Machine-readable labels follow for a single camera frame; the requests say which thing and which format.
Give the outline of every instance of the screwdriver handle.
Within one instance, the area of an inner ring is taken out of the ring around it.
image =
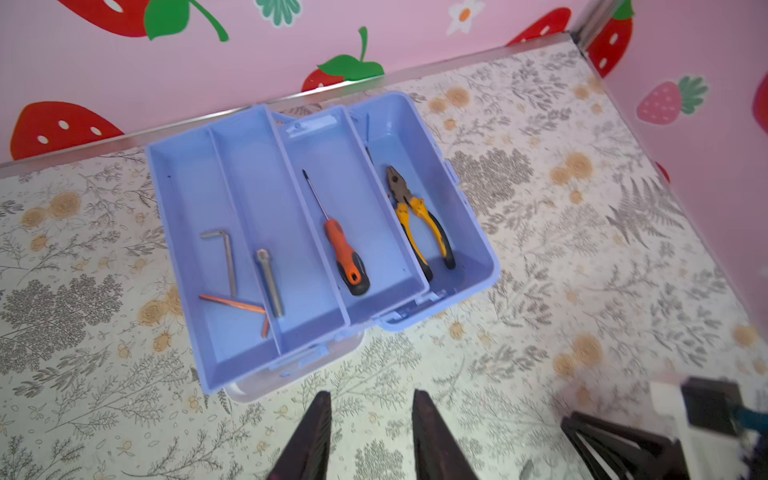
[[[354,296],[363,295],[371,287],[371,282],[360,255],[346,242],[344,230],[338,221],[332,218],[323,227],[336,252],[336,266],[349,292]]]

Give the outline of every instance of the toolbox compartment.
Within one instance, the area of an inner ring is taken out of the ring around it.
[[[254,106],[150,144],[147,156],[205,393],[227,386],[233,399],[253,401],[347,353],[365,328],[404,329],[498,278],[498,260],[458,178],[399,92],[300,119]],[[455,254],[448,270],[428,227],[411,213],[431,283],[388,197],[389,165],[425,200]],[[366,265],[364,295],[352,296],[342,281],[301,170]],[[200,238],[219,229],[232,242],[235,300],[265,307],[266,339],[263,315],[198,299],[230,295],[222,241]],[[279,319],[253,256],[260,248],[272,259],[285,310]]]

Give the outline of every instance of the pink wall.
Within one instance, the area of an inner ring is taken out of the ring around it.
[[[607,89],[768,334],[768,126],[753,114],[768,74],[768,2],[637,0],[633,7],[632,38],[604,79]],[[709,88],[694,113],[666,125],[638,117],[655,87],[686,75]]]
[[[122,5],[126,12],[142,3],[66,1]],[[131,133],[297,93],[318,64],[340,54],[359,56],[362,26],[369,32],[365,60],[396,71],[504,45],[557,7],[572,10],[572,24],[589,2],[299,0],[292,25],[275,28],[254,0],[198,1],[226,29],[228,41],[219,41],[195,8],[183,31],[150,41],[110,33],[54,0],[3,1],[0,144],[9,145],[20,112],[34,102],[81,105]],[[482,11],[468,32],[446,34],[452,6],[456,12],[478,5]],[[0,161],[9,160],[4,147]]]

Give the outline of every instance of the white flower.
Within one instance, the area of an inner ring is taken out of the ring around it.
[[[451,26],[448,27],[446,35],[450,35],[456,30],[469,33],[472,27],[472,19],[480,14],[485,8],[485,3],[480,0],[464,0],[463,3],[457,3],[448,7],[448,15],[451,15]]]

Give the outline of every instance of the pink strawberry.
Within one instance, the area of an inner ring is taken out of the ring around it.
[[[637,118],[649,124],[668,125],[677,119],[680,112],[691,115],[696,107],[704,103],[702,95],[709,88],[702,77],[684,77],[680,83],[665,81],[654,88],[637,106]]]

